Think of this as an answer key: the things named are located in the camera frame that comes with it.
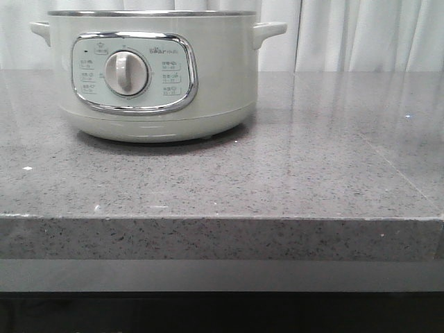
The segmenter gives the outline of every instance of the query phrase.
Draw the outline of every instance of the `white cooking pot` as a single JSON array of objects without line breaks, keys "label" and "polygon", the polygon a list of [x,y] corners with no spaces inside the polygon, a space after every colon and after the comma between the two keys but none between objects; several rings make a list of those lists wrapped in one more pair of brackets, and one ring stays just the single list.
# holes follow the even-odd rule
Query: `white cooking pot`
[{"label": "white cooking pot", "polygon": [[207,137],[241,123],[257,100],[257,50],[286,29],[228,11],[51,11],[49,22],[31,23],[53,49],[69,120],[126,142]]}]

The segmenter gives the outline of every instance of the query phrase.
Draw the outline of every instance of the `countertop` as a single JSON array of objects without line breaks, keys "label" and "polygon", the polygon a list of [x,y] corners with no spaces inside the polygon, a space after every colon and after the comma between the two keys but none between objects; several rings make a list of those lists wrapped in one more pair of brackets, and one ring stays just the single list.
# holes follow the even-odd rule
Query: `countertop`
[{"label": "countertop", "polygon": [[71,127],[51,71],[0,71],[0,258],[444,258],[442,73],[259,73],[211,139]]}]

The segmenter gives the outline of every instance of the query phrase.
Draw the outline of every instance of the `chrome trim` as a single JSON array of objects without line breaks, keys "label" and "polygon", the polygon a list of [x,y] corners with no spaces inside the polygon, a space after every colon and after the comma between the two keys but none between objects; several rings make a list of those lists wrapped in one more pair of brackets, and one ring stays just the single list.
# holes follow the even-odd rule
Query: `chrome trim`
[{"label": "chrome trim", "polygon": [[[146,38],[146,39],[171,40],[177,42],[183,47],[183,49],[185,50],[185,54],[187,56],[187,62],[189,68],[189,88],[187,92],[181,99],[178,99],[173,103],[157,105],[157,106],[111,106],[111,105],[103,105],[88,101],[80,92],[77,91],[74,85],[74,66],[72,62],[73,62],[74,46],[76,45],[76,43],[79,40],[90,39],[90,38]],[[151,83],[151,76],[149,76],[148,79],[149,81],[147,82],[145,88],[140,93],[137,93],[134,96],[139,96],[139,94],[146,91],[146,89]],[[179,35],[174,35],[172,33],[147,33],[139,31],[83,33],[82,35],[77,37],[76,41],[74,42],[71,48],[71,85],[77,97],[83,103],[87,104],[89,107],[99,112],[115,114],[115,115],[147,116],[147,115],[164,114],[164,113],[179,111],[180,109],[183,109],[193,101],[198,91],[196,59],[194,57],[194,52],[190,43],[188,43],[188,41],[184,37]]]},{"label": "chrome trim", "polygon": [[249,16],[256,12],[246,10],[51,10],[50,16],[81,17],[190,17],[190,16]]}]

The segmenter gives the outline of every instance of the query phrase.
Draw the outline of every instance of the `rotary knob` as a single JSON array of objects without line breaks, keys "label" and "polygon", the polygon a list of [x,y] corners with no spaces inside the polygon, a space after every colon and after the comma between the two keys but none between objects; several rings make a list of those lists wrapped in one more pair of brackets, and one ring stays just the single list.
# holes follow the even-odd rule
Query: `rotary knob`
[{"label": "rotary knob", "polygon": [[148,67],[137,54],[118,51],[105,63],[105,81],[108,87],[124,96],[136,95],[148,82]]}]

